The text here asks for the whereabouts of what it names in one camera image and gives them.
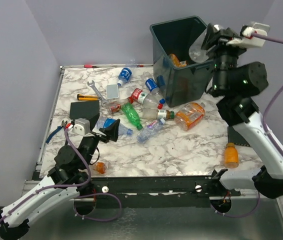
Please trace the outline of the blue label crushed bottle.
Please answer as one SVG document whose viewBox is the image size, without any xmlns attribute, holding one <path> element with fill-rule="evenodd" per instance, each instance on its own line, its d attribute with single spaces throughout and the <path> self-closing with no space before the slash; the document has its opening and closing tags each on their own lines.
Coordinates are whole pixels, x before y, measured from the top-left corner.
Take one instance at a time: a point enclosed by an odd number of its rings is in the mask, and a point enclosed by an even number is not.
<svg viewBox="0 0 283 240">
<path fill-rule="evenodd" d="M 109 127 L 111 124 L 113 124 L 116 120 L 113 118 L 107 118 L 104 116 L 100 116 L 95 127 L 99 130 L 100 128 L 104 129 Z M 118 135 L 119 136 L 132 136 L 133 130 L 124 126 L 122 123 L 119 124 L 118 129 Z"/>
</svg>

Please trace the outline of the clear jar bottle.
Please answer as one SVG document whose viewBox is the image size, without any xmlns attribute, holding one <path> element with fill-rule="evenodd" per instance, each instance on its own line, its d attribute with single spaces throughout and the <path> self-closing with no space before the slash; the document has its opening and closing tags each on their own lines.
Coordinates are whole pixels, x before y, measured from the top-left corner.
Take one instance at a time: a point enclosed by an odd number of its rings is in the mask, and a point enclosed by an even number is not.
<svg viewBox="0 0 283 240">
<path fill-rule="evenodd" d="M 194 61 L 197 64 L 204 63 L 209 59 L 207 56 L 207 51 L 202 50 L 202 44 L 204 42 L 204 39 L 206 37 L 207 29 L 205 29 L 193 42 L 193 44 L 189 47 L 188 55 L 192 61 Z"/>
</svg>

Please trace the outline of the crushed orange label bottle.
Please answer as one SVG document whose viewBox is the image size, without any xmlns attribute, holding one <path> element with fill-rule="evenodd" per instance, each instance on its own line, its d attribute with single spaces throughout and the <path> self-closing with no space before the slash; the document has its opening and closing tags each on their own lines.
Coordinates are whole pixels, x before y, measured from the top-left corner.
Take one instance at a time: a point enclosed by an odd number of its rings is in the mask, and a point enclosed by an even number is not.
<svg viewBox="0 0 283 240">
<path fill-rule="evenodd" d="M 169 55 L 169 59 L 172 61 L 173 65 L 177 68 L 184 68 L 188 66 L 188 62 L 186 60 L 179 60 L 179 58 L 173 53 Z"/>
</svg>

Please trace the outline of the red label water bottle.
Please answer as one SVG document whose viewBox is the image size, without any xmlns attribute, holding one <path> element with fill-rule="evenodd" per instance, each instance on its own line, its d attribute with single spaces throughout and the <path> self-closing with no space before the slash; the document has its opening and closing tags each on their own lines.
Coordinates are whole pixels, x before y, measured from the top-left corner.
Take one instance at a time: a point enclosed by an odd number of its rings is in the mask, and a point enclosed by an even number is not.
<svg viewBox="0 0 283 240">
<path fill-rule="evenodd" d="M 160 104 L 160 102 L 153 95 L 141 90 L 140 88 L 136 88 L 132 92 L 131 97 L 144 108 L 158 109 L 158 105 Z"/>
</svg>

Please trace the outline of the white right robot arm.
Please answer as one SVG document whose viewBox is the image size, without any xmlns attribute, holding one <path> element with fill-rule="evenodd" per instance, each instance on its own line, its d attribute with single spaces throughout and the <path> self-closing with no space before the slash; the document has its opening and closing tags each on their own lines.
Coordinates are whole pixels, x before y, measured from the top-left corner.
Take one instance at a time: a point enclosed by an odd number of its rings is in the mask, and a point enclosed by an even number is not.
<svg viewBox="0 0 283 240">
<path fill-rule="evenodd" d="M 238 66 L 240 55 L 260 48 L 268 40 L 270 27 L 262 23 L 244 25 L 240 33 L 209 24 L 201 49 L 213 60 L 209 94 L 220 97 L 221 118 L 239 133 L 261 159 L 260 168 L 243 171 L 223 169 L 215 175 L 211 190 L 222 196 L 228 190 L 250 189 L 270 199 L 283 196 L 283 145 L 266 124 L 266 114 L 253 101 L 269 83 L 259 61 Z"/>
</svg>

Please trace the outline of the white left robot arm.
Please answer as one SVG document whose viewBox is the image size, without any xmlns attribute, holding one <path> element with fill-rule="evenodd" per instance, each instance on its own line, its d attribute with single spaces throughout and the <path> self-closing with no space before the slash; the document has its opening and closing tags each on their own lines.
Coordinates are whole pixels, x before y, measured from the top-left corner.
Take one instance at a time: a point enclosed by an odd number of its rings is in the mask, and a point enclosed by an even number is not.
<svg viewBox="0 0 283 240">
<path fill-rule="evenodd" d="M 100 133 L 91 130 L 93 124 L 84 118 L 72 122 L 63 121 L 60 129 L 64 131 L 66 145 L 61 147 L 55 157 L 55 166 L 25 195 L 0 207 L 0 238 L 18 240 L 23 237 L 30 225 L 59 204 L 70 199 L 109 196 L 116 201 L 107 187 L 101 192 L 92 183 L 91 159 L 98 151 L 99 142 L 116 142 L 119 137 L 120 120 L 115 120 Z"/>
</svg>

